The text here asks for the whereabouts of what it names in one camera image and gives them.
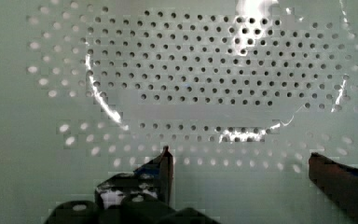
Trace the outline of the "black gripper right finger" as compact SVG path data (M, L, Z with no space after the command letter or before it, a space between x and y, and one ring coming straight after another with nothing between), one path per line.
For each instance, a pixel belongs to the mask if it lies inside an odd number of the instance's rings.
M309 179L358 224L358 168L313 152L309 158Z

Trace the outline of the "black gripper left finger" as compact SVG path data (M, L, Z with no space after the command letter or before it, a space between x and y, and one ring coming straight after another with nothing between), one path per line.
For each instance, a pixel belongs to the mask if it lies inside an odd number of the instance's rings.
M102 208L119 206L130 196L147 194L169 203L172 192L173 155L168 146L151 161L130 173L111 176L94 190L94 200Z

